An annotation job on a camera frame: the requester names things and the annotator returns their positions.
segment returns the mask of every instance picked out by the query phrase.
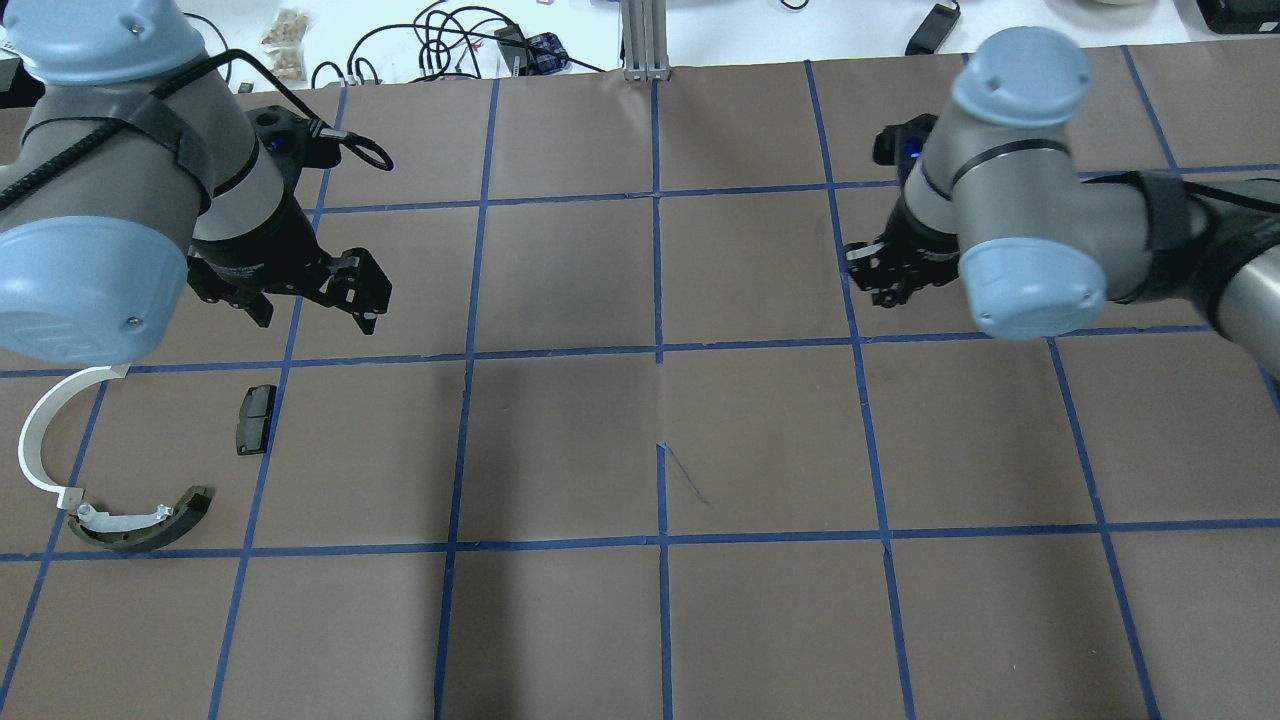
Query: black device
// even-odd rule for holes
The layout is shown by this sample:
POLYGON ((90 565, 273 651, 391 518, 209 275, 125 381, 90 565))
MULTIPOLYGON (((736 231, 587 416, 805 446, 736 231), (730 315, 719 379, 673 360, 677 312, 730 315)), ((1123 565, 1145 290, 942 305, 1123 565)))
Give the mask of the black device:
POLYGON ((507 26, 493 36, 513 76, 549 76, 568 67, 564 45, 554 32, 525 37, 518 27, 507 26))
POLYGON ((525 33, 520 31, 516 26, 506 26, 498 28, 493 33, 498 38, 498 50, 502 51, 502 59, 507 61, 507 69, 511 70, 513 76, 527 76, 532 74, 529 72, 529 65, 532 63, 529 59, 529 47, 526 47, 525 33))
POLYGON ((364 247, 347 250, 339 258, 321 250, 311 220, 293 196, 302 168, 338 165, 343 133, 280 105, 248 110, 246 115, 280 172, 284 196, 270 219, 234 241, 192 240, 198 258, 187 256, 187 284, 205 302, 227 301, 262 328, 270 327, 274 314, 264 295, 270 292, 301 295, 324 307, 338 307, 351 314, 360 332, 374 334, 378 316, 390 302, 392 282, 364 247))
MULTIPOLYGON (((937 115, 919 115, 900 126, 886 127, 872 149, 877 165, 897 169, 897 183, 906 186, 924 143, 937 124, 937 115)), ((867 242, 845 245, 845 272, 858 290, 872 293, 877 307, 905 305, 918 290, 942 287, 960 277, 960 247, 955 234, 924 227, 899 197, 884 232, 867 242)))
POLYGON ((1280 0, 1197 0, 1208 28, 1220 35, 1280 33, 1280 0))
POLYGON ((241 401, 236 424, 236 454, 262 455, 271 439, 271 415, 275 413, 275 386, 248 388, 241 401))
POLYGON ((955 8, 934 5, 920 27, 916 28, 915 35, 911 36, 910 42, 906 44, 906 54, 932 55, 937 53, 957 22, 960 22, 959 4, 955 8))

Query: black wire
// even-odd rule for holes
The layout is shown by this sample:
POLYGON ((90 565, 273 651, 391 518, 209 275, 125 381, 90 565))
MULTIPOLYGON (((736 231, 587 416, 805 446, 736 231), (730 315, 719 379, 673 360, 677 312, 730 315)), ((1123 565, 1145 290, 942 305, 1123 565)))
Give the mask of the black wire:
MULTIPOLYGON (((443 14, 443 15, 445 15, 445 19, 443 22, 452 20, 453 24, 456 24, 458 27, 458 29, 462 29, 462 22, 457 19, 457 14, 461 13, 461 12, 463 12, 463 10, 470 10, 470 9, 472 9, 472 8, 460 8, 458 10, 454 10, 452 13, 443 13, 440 10, 436 10, 436 12, 440 13, 440 14, 443 14)), ((502 15, 502 13, 497 13, 495 10, 488 10, 488 12, 494 13, 497 15, 502 15)), ((424 64, 422 64, 424 51, 419 51, 419 54, 417 54, 417 67, 419 67, 419 69, 421 69, 422 74, 426 76, 426 74, 429 74, 426 70, 429 68, 431 70, 435 70, 435 65, 436 65, 436 63, 439 63, 439 65, 440 65, 440 70, 439 72, 442 72, 442 73, 449 72, 449 67, 453 65, 453 50, 457 49, 457 47, 460 47, 460 46, 462 46, 463 44, 466 44, 467 56, 471 58, 471 68, 475 70, 476 76, 481 76, 483 73, 480 72, 480 59, 476 56, 476 49, 475 49, 475 44, 471 40, 471 36, 472 36, 472 33, 475 33, 476 29, 480 28, 480 26, 483 26, 485 23, 506 22, 506 20, 509 20, 509 19, 511 18, 507 18, 506 15, 497 17, 497 18, 485 18, 485 19, 477 22, 476 24, 471 26, 471 28, 468 31, 466 31, 463 33, 463 36, 461 38, 458 38, 453 45, 444 45, 444 40, 442 37, 439 37, 439 35, 442 35, 442 33, 436 33, 436 37, 430 38, 428 41, 428 44, 424 45, 424 51, 428 50, 428 49, 430 49, 430 46, 433 44, 436 47, 440 47, 440 50, 430 50, 431 53, 436 53, 436 56, 435 56, 434 61, 431 61, 431 56, 428 55, 426 67, 424 67, 424 64)), ((460 60, 458 65, 454 67, 453 70, 454 72, 460 72, 461 67, 462 67, 462 61, 460 60)))
MULTIPOLYGON (((262 64, 261 60, 250 55, 239 47, 232 47, 225 50, 212 58, 206 58, 197 63, 192 63, 180 73, 170 77, 163 83, 157 85, 151 90, 151 95, 157 100, 164 100, 173 96, 179 90, 187 87, 188 85, 196 82, 197 79, 205 77, 206 74, 216 70, 218 68, 232 63, 234 60, 244 60, 255 70, 262 74, 289 102, 292 102, 303 115, 312 120, 323 123, 325 127, 332 127, 325 123, 320 115, 315 113, 301 97, 294 95, 280 78, 271 74, 271 70, 262 64)), ((0 213, 10 208, 14 202, 22 200, 23 197, 31 195, 36 190, 44 187, 49 181, 56 178, 58 176, 67 172, 72 165, 84 159, 86 155, 101 147, 104 142, 114 137, 123 128, 128 127, 128 123, 116 118, 105 118, 102 123, 95 128, 92 132, 79 138, 67 150, 63 150, 58 155, 54 155, 49 160, 41 163, 36 169, 31 170, 26 176, 18 178, 10 183, 4 190, 0 190, 0 213)), ((346 146, 353 155, 361 160, 369 163, 370 165, 380 170, 390 170, 396 167, 392 156, 383 150, 380 145, 372 140, 356 135, 353 132, 340 133, 338 142, 346 146), (376 158, 370 156, 365 150, 369 150, 376 158)))
MULTIPOLYGON (((421 12, 419 12, 419 14, 413 15, 413 22, 415 22, 415 23, 419 23, 419 22, 421 22, 421 20, 422 20, 422 15, 425 15, 425 14, 430 13, 430 12, 431 12, 433 9, 435 9, 435 8, 440 6, 440 5, 443 5, 443 4, 445 3, 445 1, 447 1, 447 0, 435 0, 435 3, 431 3, 431 4, 430 4, 430 5, 428 5, 426 8, 422 8, 422 10, 421 10, 421 12)), ((422 35, 421 35, 420 32, 417 32, 416 29, 413 31, 413 36, 415 36, 415 37, 417 37, 417 41, 419 41, 419 42, 421 42, 421 44, 424 44, 424 45, 426 44, 426 37, 425 37, 425 36, 422 36, 422 35)))
POLYGON ((369 58, 356 58, 356 77, 360 78, 360 85, 365 85, 365 76, 360 73, 361 61, 369 65, 369 72, 374 74, 374 85, 380 85, 383 78, 378 77, 378 69, 375 69, 374 64, 369 61, 369 58))
POLYGON ((1189 181, 1183 182, 1183 188, 1185 188, 1188 195, 1211 197, 1213 200, 1230 202, 1231 205, 1247 208, 1249 210, 1258 210, 1261 213, 1280 213, 1280 202, 1268 202, 1261 197, 1251 197, 1248 195, 1240 195, 1239 192, 1231 192, 1229 190, 1210 187, 1207 184, 1189 181))
POLYGON ((593 65, 590 63, 584 63, 582 60, 572 58, 572 56, 570 56, 567 54, 553 53, 550 50, 547 50, 545 47, 536 47, 536 46, 530 45, 527 42, 517 42, 517 41, 515 41, 512 38, 497 37, 494 35, 486 35, 486 33, 483 33, 483 32, 467 32, 467 31, 456 31, 456 29, 449 29, 449 28, 435 28, 435 27, 420 26, 420 24, 416 24, 416 23, 392 23, 392 24, 385 24, 385 26, 381 26, 381 27, 376 27, 376 28, 366 32, 360 40, 356 41, 355 47, 351 49, 351 55, 347 58, 348 67, 351 67, 355 63, 355 60, 356 60, 356 53, 360 50, 360 46, 364 45, 364 42, 366 40, 369 40, 370 37, 372 37, 372 36, 375 36, 375 35, 378 35, 380 32, 385 32, 388 29, 406 29, 406 28, 425 28, 425 29, 434 29, 436 32, 452 32, 452 33, 456 33, 456 35, 468 35, 468 36, 472 36, 472 37, 480 37, 483 40, 497 40, 498 42, 502 42, 502 44, 506 44, 506 45, 515 45, 517 47, 525 47, 527 50, 532 50, 534 53, 540 54, 540 55, 550 55, 552 58, 556 58, 556 59, 559 59, 559 60, 568 60, 570 63, 573 63, 576 65, 582 65, 584 68, 586 68, 589 70, 595 70, 598 73, 607 72, 603 68, 598 68, 598 67, 595 67, 595 65, 593 65))
POLYGON ((320 70, 325 68, 333 68, 333 72, 338 73, 338 79, 342 81, 342 85, 347 85, 347 76, 342 74, 342 68, 338 67, 338 63, 334 63, 332 60, 325 60, 324 63, 316 65, 314 70, 311 70, 311 90, 316 88, 316 77, 320 74, 320 70))
POLYGON ((442 77, 465 77, 465 78, 471 78, 471 79, 480 79, 480 76, 474 76, 471 73, 443 73, 442 72, 442 73, 435 73, 434 76, 422 76, 422 77, 419 77, 419 78, 413 78, 413 79, 411 79, 408 82, 410 83, 415 83, 415 82, 435 82, 438 78, 442 78, 442 77))
POLYGON ((44 161, 36 169, 18 178, 0 191, 0 213, 10 205, 44 187, 49 181, 67 172, 95 149, 115 136, 125 127, 124 120, 108 118, 93 132, 78 140, 74 145, 44 161))
MULTIPOLYGON (((187 15, 188 18, 191 18, 193 20, 200 20, 200 22, 205 23, 206 26, 211 27, 214 29, 214 35, 218 36, 218 40, 223 41, 223 50, 224 51, 232 49, 232 46, 227 44, 227 36, 223 35, 223 31, 218 29, 218 26, 214 24, 214 20, 206 18, 205 15, 197 15, 196 13, 183 13, 183 15, 187 15)), ((230 68, 230 65, 227 65, 227 85, 230 85, 230 83, 232 83, 232 68, 230 68)))
POLYGON ((374 142, 372 140, 369 140, 367 137, 365 137, 362 135, 356 135, 353 132, 348 132, 347 137, 344 137, 339 142, 342 142, 342 145, 344 145, 347 147, 347 150, 351 150, 351 152, 356 158, 360 158, 361 160, 364 160, 364 161, 369 163, 370 165, 378 168, 379 170, 388 170, 389 172, 389 170, 392 170, 396 167, 396 163, 392 160, 392 156, 388 155, 385 150, 383 150, 381 145, 378 145, 376 142, 374 142), (375 159, 375 158, 371 158, 371 156, 366 155, 365 154, 365 149, 372 151, 375 155, 378 155, 378 158, 375 159))

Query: white plastic strip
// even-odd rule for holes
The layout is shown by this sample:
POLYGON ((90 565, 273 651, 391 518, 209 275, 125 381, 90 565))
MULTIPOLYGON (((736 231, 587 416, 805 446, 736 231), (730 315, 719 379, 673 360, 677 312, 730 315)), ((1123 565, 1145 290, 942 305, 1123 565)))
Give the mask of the white plastic strip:
POLYGON ((27 421, 22 424, 22 434, 18 436, 18 465, 22 468, 22 474, 37 488, 58 495, 58 507, 61 510, 79 506, 81 500, 84 498, 84 489, 60 486, 49 477, 41 455, 45 432, 49 430, 49 424, 58 415, 58 411, 81 391, 106 380, 123 378, 128 372, 128 364, 86 368, 64 378, 36 402, 36 406, 27 415, 27 421))
POLYGON ((850 250, 845 252, 845 260, 852 263, 854 260, 861 260, 863 258, 869 258, 876 255, 881 250, 884 250, 883 242, 877 242, 874 245, 868 245, 867 247, 859 247, 858 250, 850 250))
POLYGON ((156 505, 156 511, 151 515, 111 515, 110 512, 104 512, 97 510, 87 502, 82 502, 79 507, 76 509, 76 516, 81 520, 81 527, 86 530, 93 530, 95 533, 128 533, 131 530, 141 530, 142 528, 150 528, 157 523, 163 523, 165 518, 173 515, 173 507, 168 505, 156 505))

